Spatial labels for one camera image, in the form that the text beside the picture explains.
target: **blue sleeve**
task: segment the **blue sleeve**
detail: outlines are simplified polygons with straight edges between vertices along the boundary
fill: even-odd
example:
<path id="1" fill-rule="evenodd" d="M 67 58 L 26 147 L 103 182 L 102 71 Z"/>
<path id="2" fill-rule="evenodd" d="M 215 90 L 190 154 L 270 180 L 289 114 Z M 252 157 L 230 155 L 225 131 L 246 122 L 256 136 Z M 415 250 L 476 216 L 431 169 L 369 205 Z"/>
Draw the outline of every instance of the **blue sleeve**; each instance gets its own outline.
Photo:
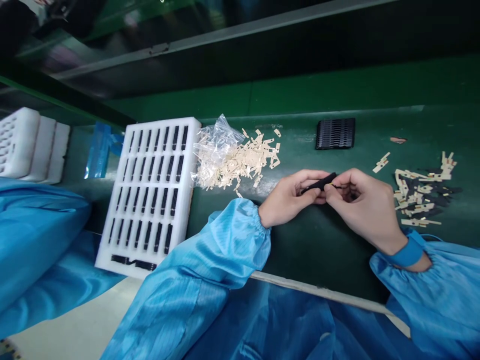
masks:
<path id="1" fill-rule="evenodd" d="M 231 201 L 145 279 L 102 359 L 181 359 L 269 254 L 258 208 Z"/>
<path id="2" fill-rule="evenodd" d="M 480 250 L 429 241 L 424 251 L 432 266 L 419 273 L 398 269 L 379 253 L 370 259 L 391 292 L 387 308 L 431 358 L 480 358 Z"/>

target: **green workbench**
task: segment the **green workbench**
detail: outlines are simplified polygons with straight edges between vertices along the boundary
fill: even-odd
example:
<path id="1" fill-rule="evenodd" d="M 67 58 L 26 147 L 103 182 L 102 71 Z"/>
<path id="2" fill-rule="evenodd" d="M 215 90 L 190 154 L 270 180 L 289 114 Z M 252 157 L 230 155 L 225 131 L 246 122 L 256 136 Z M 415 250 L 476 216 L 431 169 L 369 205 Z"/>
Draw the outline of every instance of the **green workbench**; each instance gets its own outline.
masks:
<path id="1" fill-rule="evenodd" d="M 264 168 L 257 188 L 247 179 L 239 187 L 254 202 L 265 199 L 280 178 L 300 169 L 341 173 L 357 167 L 395 185 L 395 169 L 440 167 L 441 151 L 454 152 L 458 165 L 448 185 L 462 187 L 463 193 L 434 217 L 442 225 L 419 230 L 478 247 L 480 229 L 474 222 L 480 212 L 475 176 L 480 158 L 478 61 L 478 56 L 469 56 L 389 65 L 157 94 L 110 105 L 138 121 L 195 116 L 205 126 L 225 113 L 231 126 L 249 134 L 260 129 L 268 138 L 280 129 L 281 164 Z M 67 120 L 64 110 L 47 115 Z M 356 118 L 354 148 L 315 150 L 319 120 L 351 117 Z M 79 119 L 69 120 L 80 124 Z M 60 186 L 93 201 L 87 228 L 101 232 L 118 159 L 110 156 L 106 178 L 83 179 L 91 131 L 91 126 L 73 128 Z M 392 136 L 407 142 L 396 144 L 390 141 Z M 376 162 L 387 152 L 389 164 L 374 174 Z M 200 231 L 211 212 L 235 198 L 232 188 L 196 188 L 187 236 Z M 271 255 L 263 272 L 384 304 L 389 293 L 369 267 L 374 251 L 328 205 L 310 206 L 290 223 L 272 229 Z"/>

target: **white floor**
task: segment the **white floor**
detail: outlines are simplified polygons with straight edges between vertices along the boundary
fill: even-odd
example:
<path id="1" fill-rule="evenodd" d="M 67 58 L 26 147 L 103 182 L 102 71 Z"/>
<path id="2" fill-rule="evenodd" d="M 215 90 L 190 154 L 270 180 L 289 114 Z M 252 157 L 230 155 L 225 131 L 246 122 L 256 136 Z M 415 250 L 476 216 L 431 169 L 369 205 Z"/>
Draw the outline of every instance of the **white floor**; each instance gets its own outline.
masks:
<path id="1" fill-rule="evenodd" d="M 128 277 L 96 299 L 9 339 L 26 360 L 98 360 L 141 283 Z"/>

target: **left hand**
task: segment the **left hand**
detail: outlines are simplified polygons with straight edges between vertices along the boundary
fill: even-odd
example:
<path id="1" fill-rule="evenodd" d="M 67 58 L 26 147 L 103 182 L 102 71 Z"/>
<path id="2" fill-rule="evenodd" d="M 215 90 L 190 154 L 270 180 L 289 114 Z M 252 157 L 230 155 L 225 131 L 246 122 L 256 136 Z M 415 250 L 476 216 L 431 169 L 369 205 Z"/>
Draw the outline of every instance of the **left hand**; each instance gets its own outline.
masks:
<path id="1" fill-rule="evenodd" d="M 319 188 L 313 188 L 300 195 L 318 180 L 330 173 L 322 170 L 300 170 L 280 179 L 273 191 L 258 208 L 261 224 L 265 228 L 288 223 L 297 214 L 311 204 L 325 204 L 325 198 L 319 198 Z"/>

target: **hand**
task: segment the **hand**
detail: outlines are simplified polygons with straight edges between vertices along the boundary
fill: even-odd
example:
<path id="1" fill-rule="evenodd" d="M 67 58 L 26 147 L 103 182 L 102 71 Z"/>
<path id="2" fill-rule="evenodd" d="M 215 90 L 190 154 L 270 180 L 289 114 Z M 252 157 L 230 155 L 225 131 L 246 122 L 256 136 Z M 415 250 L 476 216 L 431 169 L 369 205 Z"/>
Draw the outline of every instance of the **hand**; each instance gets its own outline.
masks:
<path id="1" fill-rule="evenodd" d="M 394 255 L 408 242 L 395 213 L 392 187 L 358 169 L 350 169 L 324 187 L 326 202 L 340 214 L 350 229 L 387 255 Z M 432 263 L 426 254 L 409 267 L 424 271 Z"/>
<path id="2" fill-rule="evenodd" d="M 300 195 L 300 191 L 330 175 L 321 170 L 300 170 L 282 178 L 258 208 L 261 224 L 265 228 L 289 222 L 311 204 L 324 204 L 321 191 L 313 188 Z"/>

